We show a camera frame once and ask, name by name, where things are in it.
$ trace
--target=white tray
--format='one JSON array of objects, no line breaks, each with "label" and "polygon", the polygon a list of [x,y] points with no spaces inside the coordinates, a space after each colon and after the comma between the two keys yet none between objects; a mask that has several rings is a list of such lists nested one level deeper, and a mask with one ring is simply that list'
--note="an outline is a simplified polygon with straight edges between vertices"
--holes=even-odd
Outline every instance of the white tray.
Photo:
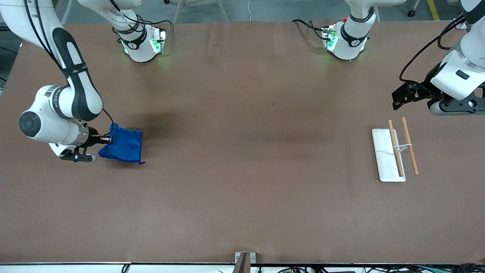
[{"label": "white tray", "polygon": [[[397,132],[394,130],[394,135],[397,140]],[[391,135],[389,129],[372,129],[372,140],[374,141],[375,159],[377,161],[377,170],[379,171],[379,180],[382,182],[405,182],[406,174],[399,176],[396,159],[394,158],[394,151],[392,149]],[[401,159],[401,167],[403,168],[403,158],[399,153]]]}]

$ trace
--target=gray floor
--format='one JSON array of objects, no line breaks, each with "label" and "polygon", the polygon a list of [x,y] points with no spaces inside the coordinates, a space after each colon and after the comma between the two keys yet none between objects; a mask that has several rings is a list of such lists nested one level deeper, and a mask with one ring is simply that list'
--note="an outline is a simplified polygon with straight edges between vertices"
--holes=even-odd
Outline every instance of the gray floor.
[{"label": "gray floor", "polygon": [[[98,14],[82,7],[76,0],[70,0],[71,6],[65,22],[67,24],[106,24]],[[171,0],[164,4],[163,0],[145,0],[135,10],[147,20],[173,20],[177,9],[177,1]],[[450,20],[458,14],[458,7],[434,0],[441,20]],[[247,0],[222,0],[230,21],[249,21]],[[421,0],[416,15],[407,17],[414,0],[393,7],[380,7],[382,21],[433,20],[427,0]],[[253,21],[323,21],[325,19],[341,19],[348,16],[349,8],[343,0],[251,0],[250,10]],[[182,9],[178,23],[208,23],[223,21],[216,0],[204,0],[186,4]],[[0,47],[18,51],[20,38],[10,32],[0,32]],[[0,77],[8,79],[15,60],[15,54],[0,49]],[[3,81],[0,79],[0,94]]]}]

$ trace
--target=wooden stick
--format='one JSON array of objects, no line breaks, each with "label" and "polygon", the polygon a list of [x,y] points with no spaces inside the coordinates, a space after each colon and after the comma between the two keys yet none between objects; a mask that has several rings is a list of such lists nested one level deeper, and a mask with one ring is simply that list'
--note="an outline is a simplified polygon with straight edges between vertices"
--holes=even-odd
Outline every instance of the wooden stick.
[{"label": "wooden stick", "polygon": [[391,134],[391,141],[392,141],[392,146],[394,150],[394,158],[396,159],[396,164],[397,164],[397,171],[399,173],[399,176],[404,176],[403,168],[401,166],[401,158],[399,157],[399,151],[397,150],[397,144],[396,144],[396,136],[394,135],[394,126],[392,126],[392,120],[388,120],[389,124],[389,132]]},{"label": "wooden stick", "polygon": [[[406,144],[411,144],[411,138],[409,137],[409,131],[407,130],[406,118],[402,117],[401,121],[403,122],[404,136],[406,137]],[[418,165],[416,165],[416,159],[414,158],[413,145],[408,145],[407,149],[409,150],[409,157],[411,158],[411,165],[413,166],[414,175],[418,175],[419,174]]]}]

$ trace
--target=brown tabletop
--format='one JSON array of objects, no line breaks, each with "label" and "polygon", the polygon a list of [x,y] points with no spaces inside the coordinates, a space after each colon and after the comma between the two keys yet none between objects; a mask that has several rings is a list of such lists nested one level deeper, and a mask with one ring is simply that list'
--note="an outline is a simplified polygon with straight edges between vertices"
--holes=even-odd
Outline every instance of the brown tabletop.
[{"label": "brown tabletop", "polygon": [[[177,25],[144,64],[109,25],[66,26],[105,108],[143,130],[143,165],[65,162],[21,134],[38,88],[65,84],[24,42],[0,99],[1,261],[479,261],[485,119],[391,107],[402,67],[446,24],[376,23],[352,62],[294,23]],[[423,79],[443,54],[433,46],[406,76]],[[371,130],[393,119],[404,139],[401,116],[420,175],[404,153],[407,182],[382,183]]]}]

